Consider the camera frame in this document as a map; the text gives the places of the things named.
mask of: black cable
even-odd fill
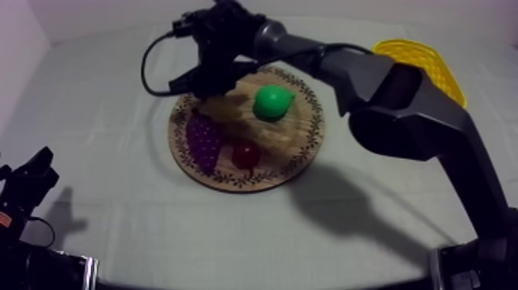
[[[39,248],[50,248],[54,244],[54,242],[56,241],[56,232],[54,231],[54,228],[52,227],[52,225],[48,221],[46,221],[46,220],[44,220],[44,219],[42,219],[40,217],[29,217],[28,220],[29,221],[39,221],[39,222],[42,222],[43,224],[45,224],[47,227],[49,227],[49,230],[52,233],[52,240],[50,241],[50,243],[48,245],[36,246],[36,247],[39,247]]]
[[[158,97],[166,97],[166,96],[174,96],[170,91],[155,91],[150,88],[150,86],[147,84],[146,81],[146,61],[147,56],[150,54],[151,50],[159,43],[162,42],[165,39],[173,38],[174,34],[173,32],[168,32],[162,36],[160,36],[158,39],[153,40],[151,42],[150,46],[146,49],[146,52],[144,53],[144,56],[142,58],[142,62],[140,64],[140,80],[142,81],[142,85],[144,86],[144,89],[146,89],[147,93],[149,93],[152,96],[158,96]]]

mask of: plastic fruit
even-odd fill
[[[240,140],[234,144],[232,163],[239,169],[248,169],[253,175],[254,167],[259,164],[261,150],[259,146],[250,140]]]
[[[212,174],[223,147],[224,137],[218,124],[194,109],[187,122],[186,138],[194,162],[203,173]]]
[[[282,86],[260,88],[255,95],[254,114],[259,120],[274,122],[288,111],[295,94]]]

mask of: decorative border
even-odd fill
[[[178,157],[183,166],[189,167],[196,174],[206,176],[211,178],[213,181],[218,183],[232,184],[235,187],[239,187],[240,189],[246,185],[255,185],[264,180],[273,180],[273,179],[288,179],[297,174],[301,168],[301,165],[304,165],[310,156],[309,150],[318,147],[322,142],[323,132],[321,131],[321,127],[324,123],[323,110],[321,104],[318,102],[318,99],[313,92],[309,88],[308,85],[299,79],[298,77],[292,75],[289,72],[286,72],[283,69],[279,69],[274,66],[265,66],[259,69],[260,73],[271,73],[279,78],[283,79],[286,83],[289,83],[292,86],[298,88],[298,92],[304,95],[304,100],[311,106],[311,110],[313,116],[310,121],[310,130],[306,135],[307,143],[305,146],[300,147],[299,152],[294,155],[288,164],[283,166],[280,170],[266,170],[264,172],[256,173],[253,176],[249,177],[247,174],[243,174],[243,176],[238,177],[234,174],[226,174],[221,172],[221,170],[216,169],[212,174],[205,174],[200,170],[200,168],[196,165],[193,158],[189,154],[189,149],[187,146],[187,142],[185,142],[185,133],[184,128],[187,125],[187,113],[190,112],[192,108],[194,108],[200,101],[193,96],[192,94],[187,94],[182,96],[176,105],[176,109],[171,114],[170,122],[176,125],[173,131],[174,138],[174,146],[178,152]]]

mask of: white wall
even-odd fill
[[[0,134],[49,47],[26,0],[0,1]]]
[[[321,16],[432,25],[518,40],[517,0],[240,0],[272,16]],[[52,41],[168,22],[211,0],[30,0]]]

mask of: round wooden board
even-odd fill
[[[283,119],[268,123],[252,113],[256,92],[266,85],[283,86],[296,94]],[[213,174],[200,171],[189,154],[185,127],[191,110],[198,110],[222,123],[225,137]],[[181,96],[173,108],[168,129],[169,147],[180,168],[194,180],[236,193],[263,191],[290,180],[313,161],[324,138],[324,116],[313,91],[298,77],[273,66],[240,80],[225,96],[205,103],[191,95]],[[261,159],[254,173],[237,169],[231,161],[232,141],[246,138],[261,148]]]

